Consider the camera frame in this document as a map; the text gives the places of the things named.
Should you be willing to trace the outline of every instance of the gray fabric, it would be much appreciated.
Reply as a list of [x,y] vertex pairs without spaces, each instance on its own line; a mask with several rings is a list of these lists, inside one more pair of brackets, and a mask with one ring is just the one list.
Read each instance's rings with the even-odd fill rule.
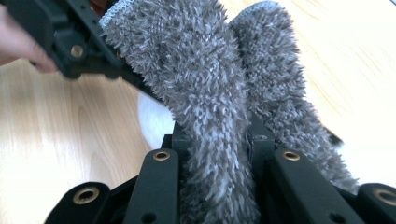
[[248,108],[266,120],[277,146],[302,151],[335,186],[356,192],[314,107],[304,100],[303,68],[298,64],[290,16],[278,3],[264,1],[230,22],[246,70]]
[[215,0],[135,0],[105,29],[191,136],[182,223],[255,223],[245,72]]
[[216,0],[122,2],[130,4],[116,4],[102,18],[108,43],[193,141],[180,192],[182,223],[259,221],[242,147],[248,111],[265,118],[278,147],[301,150],[335,185],[356,190],[303,99],[290,17],[280,5],[256,4],[228,25]]

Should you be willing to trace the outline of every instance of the wooden surface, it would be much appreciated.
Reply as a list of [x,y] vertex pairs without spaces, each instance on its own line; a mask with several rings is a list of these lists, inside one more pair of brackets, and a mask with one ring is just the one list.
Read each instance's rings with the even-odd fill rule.
[[[230,19],[256,1],[221,1]],[[388,0],[281,1],[295,20],[309,99],[347,143],[396,144],[396,6]],[[116,187],[135,176],[149,146],[137,91],[121,80],[0,67],[0,223],[42,223],[75,185]],[[390,177],[396,186],[396,177]]]

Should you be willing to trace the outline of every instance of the black plastic arm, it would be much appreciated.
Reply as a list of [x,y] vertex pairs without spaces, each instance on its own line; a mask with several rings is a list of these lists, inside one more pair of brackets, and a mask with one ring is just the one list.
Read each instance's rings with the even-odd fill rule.
[[[110,7],[116,1],[109,1]],[[99,17],[88,0],[6,1],[10,15],[55,61],[65,77],[82,74],[121,76],[155,98],[143,78],[106,44]]]

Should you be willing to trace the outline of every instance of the metal screw hole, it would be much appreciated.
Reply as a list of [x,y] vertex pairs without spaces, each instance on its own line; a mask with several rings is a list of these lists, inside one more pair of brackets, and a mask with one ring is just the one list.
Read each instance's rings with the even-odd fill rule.
[[84,48],[80,45],[75,45],[71,49],[70,53],[75,58],[81,58],[81,56],[84,54]]
[[381,202],[396,206],[396,193],[387,189],[375,189],[374,196]]
[[96,187],[87,187],[79,190],[73,197],[75,204],[85,204],[93,202],[99,196],[99,189]]
[[286,160],[289,160],[289,161],[298,161],[300,159],[300,155],[299,154],[297,154],[295,152],[291,152],[291,151],[284,152],[283,153],[283,157]]
[[169,157],[171,157],[171,154],[169,154],[169,152],[165,152],[165,151],[160,151],[154,154],[153,158],[156,161],[166,161],[169,159]]

